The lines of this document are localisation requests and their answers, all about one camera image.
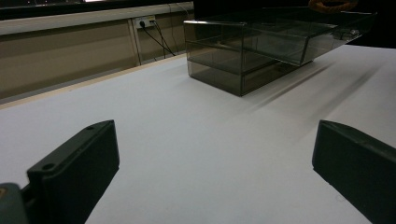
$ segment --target power socket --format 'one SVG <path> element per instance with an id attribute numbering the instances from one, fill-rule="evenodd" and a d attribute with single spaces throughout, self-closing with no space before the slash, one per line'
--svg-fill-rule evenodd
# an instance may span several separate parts
<path id="1" fill-rule="evenodd" d="M 146 17 L 138 17 L 138 18 L 135 19 L 136 28 L 137 29 L 143 28 L 141 26 L 141 24 L 140 24 L 141 22 L 145 23 L 145 27 L 153 26 L 154 25 L 153 21 L 155 21 L 155 16 L 154 15 L 146 16 Z"/>

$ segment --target electrical outlet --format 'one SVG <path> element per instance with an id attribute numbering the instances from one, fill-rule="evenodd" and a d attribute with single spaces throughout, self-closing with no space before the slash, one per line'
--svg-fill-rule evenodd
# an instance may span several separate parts
<path id="1" fill-rule="evenodd" d="M 135 19 L 137 29 L 143 28 L 140 23 L 141 21 L 145 23 L 145 27 L 150 27 L 154 25 L 155 16 L 138 17 Z"/>

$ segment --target beige wall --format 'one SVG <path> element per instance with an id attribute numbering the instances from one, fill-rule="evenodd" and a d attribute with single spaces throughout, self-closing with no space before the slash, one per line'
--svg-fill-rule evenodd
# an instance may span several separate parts
<path id="1" fill-rule="evenodd" d="M 169 47 L 184 52 L 185 11 L 155 15 Z M 158 31 L 148 27 L 161 42 Z M 0 103 L 26 92 L 111 74 L 150 60 L 163 49 L 134 18 L 0 35 Z"/>

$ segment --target transparent plastic box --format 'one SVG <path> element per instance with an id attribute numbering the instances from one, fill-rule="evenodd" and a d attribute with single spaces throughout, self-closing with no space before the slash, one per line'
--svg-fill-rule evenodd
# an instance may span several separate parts
<path id="1" fill-rule="evenodd" d="M 274 7 L 184 21 L 189 75 L 243 96 L 366 34 L 375 16 Z"/>

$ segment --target white tabletop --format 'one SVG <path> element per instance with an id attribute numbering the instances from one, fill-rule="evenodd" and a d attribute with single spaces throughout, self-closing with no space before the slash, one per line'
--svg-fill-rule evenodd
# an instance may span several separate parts
<path id="1" fill-rule="evenodd" d="M 396 147 L 396 50 L 343 46 L 246 96 L 185 56 L 0 110 L 0 181 L 114 119 L 115 175 L 91 224 L 370 223 L 311 163 L 321 119 Z"/>

